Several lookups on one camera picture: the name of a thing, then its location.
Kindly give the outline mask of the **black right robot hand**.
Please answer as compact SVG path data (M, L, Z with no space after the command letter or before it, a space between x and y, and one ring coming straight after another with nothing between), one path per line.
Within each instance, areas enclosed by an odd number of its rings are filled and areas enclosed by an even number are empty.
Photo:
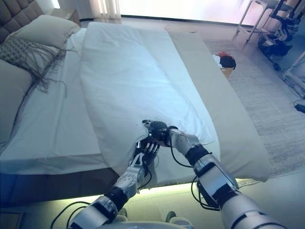
M142 124L148 130L146 142L156 143L164 147L170 147L170 130L178 129L176 126L167 126L161 121L142 120Z

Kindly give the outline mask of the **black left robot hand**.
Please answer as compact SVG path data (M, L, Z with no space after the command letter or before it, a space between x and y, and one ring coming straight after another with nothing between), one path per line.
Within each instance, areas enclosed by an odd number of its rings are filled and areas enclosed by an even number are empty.
M152 136L148 136L135 144L132 160L129 165L141 165L143 168L148 167L156 158L160 144Z

